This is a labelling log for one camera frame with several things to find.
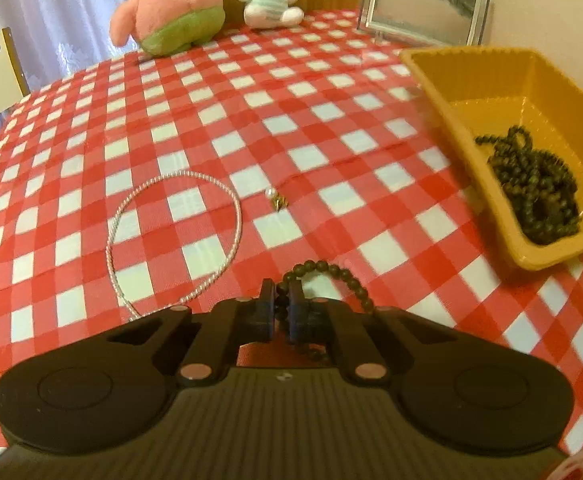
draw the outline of table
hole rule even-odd
[[[189,167],[232,184],[244,214],[235,261],[194,311],[327,259],[378,304],[557,365],[576,397],[562,444],[580,449],[583,256],[512,277],[468,177],[417,111],[398,45],[354,22],[316,12],[290,30],[229,30],[168,59],[107,60],[23,99],[0,134],[0,375],[127,319],[107,276],[108,222],[135,186]],[[114,263],[141,312],[192,290],[229,250],[232,203],[199,184],[153,186],[123,216]],[[288,209],[272,211],[269,186]],[[356,305],[325,277],[305,289]]]

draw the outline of beads in tray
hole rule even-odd
[[[548,245],[577,234],[577,185],[561,158],[534,150],[529,132],[521,126],[509,128],[505,137],[481,136],[475,141],[494,146],[488,163],[529,240]]]

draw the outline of curtain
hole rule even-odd
[[[10,27],[32,91],[138,46],[109,40],[109,20],[124,0],[0,0],[0,29]]]

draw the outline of patrick star plush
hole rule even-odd
[[[110,23],[115,46],[133,37],[152,56],[169,56],[203,44],[222,28],[222,0],[127,0]]]

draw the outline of yellow plastic basket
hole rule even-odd
[[[583,92],[533,50],[461,47],[404,50],[403,62],[443,121],[484,196],[511,259],[540,270],[583,253]],[[574,173],[581,232],[547,246],[531,242],[518,224],[487,163],[489,149],[475,137],[507,134],[522,125],[534,148],[551,150]]]

